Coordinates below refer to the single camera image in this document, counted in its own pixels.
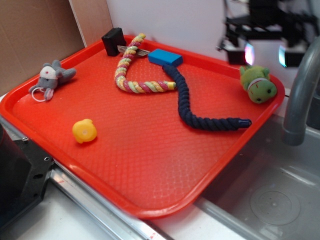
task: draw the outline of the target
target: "blue sponge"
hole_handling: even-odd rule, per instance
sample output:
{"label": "blue sponge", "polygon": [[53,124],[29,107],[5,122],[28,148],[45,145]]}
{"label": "blue sponge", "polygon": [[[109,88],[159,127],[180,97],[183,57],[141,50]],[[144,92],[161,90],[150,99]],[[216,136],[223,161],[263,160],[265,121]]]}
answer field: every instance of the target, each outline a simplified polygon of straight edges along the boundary
{"label": "blue sponge", "polygon": [[158,64],[161,66],[163,66],[164,64],[168,64],[177,67],[183,62],[181,55],[161,49],[156,49],[153,52],[150,52],[148,54],[148,59],[150,63]]}

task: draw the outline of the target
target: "stainless steel sink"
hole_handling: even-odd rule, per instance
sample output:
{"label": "stainless steel sink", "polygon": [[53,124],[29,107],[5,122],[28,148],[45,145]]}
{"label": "stainless steel sink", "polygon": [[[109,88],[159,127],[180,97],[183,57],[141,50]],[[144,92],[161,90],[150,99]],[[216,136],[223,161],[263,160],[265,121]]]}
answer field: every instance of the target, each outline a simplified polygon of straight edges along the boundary
{"label": "stainless steel sink", "polygon": [[283,120],[273,115],[202,197],[251,239],[320,239],[320,131],[307,127],[303,144],[288,146]]}

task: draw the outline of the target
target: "navy blue rope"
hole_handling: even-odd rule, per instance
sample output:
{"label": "navy blue rope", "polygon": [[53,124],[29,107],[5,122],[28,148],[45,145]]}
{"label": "navy blue rope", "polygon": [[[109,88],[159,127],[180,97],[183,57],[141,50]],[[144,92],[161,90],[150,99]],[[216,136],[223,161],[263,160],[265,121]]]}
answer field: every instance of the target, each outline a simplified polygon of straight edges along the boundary
{"label": "navy blue rope", "polygon": [[207,131],[235,131],[251,125],[250,119],[233,117],[216,119],[196,116],[190,110],[189,88],[185,78],[175,66],[165,64],[162,69],[175,81],[178,90],[178,112],[182,120],[190,127]]}

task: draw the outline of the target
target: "red tray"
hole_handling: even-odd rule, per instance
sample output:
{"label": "red tray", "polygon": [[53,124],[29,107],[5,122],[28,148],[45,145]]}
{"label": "red tray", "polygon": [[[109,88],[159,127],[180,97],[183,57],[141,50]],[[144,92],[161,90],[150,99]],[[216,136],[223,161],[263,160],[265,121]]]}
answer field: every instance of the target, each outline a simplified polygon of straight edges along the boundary
{"label": "red tray", "polygon": [[[125,38],[129,43],[133,37]],[[62,62],[77,74],[74,81],[58,87],[50,101],[36,102],[28,93],[38,81],[36,75],[5,96],[0,114],[119,208],[149,219],[192,203],[272,115],[285,90],[271,76],[276,97],[255,104],[240,84],[238,67],[149,40],[141,48],[183,56],[178,69],[189,86],[194,114],[248,118],[252,125],[228,132],[192,129],[178,115],[177,91],[120,90],[114,73],[121,56],[107,56],[102,41]],[[127,79],[171,81],[146,57],[132,61]],[[72,126],[86,118],[93,120],[97,138],[79,144]]]}

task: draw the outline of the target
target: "braided rope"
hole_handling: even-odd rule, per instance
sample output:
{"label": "braided rope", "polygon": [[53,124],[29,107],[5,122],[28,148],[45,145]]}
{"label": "braided rope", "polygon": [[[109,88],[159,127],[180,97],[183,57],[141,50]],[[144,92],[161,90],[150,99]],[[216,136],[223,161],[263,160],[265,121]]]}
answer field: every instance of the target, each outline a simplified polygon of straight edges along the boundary
{"label": "braided rope", "polygon": [[126,73],[130,66],[130,62],[137,53],[138,47],[144,41],[146,35],[140,33],[136,36],[131,43],[128,45],[128,48],[123,54],[123,57],[117,65],[117,69],[114,74],[114,79],[116,85],[128,93],[135,94],[145,94],[145,93],[163,93],[168,90],[174,90],[176,84],[169,81],[128,81],[126,79]]}
{"label": "braided rope", "polygon": [[190,127],[207,131],[235,131],[239,128],[248,128],[251,125],[250,119],[197,117],[190,110],[189,88],[185,78],[175,66],[166,64],[162,68],[176,83],[178,112],[182,120]]}

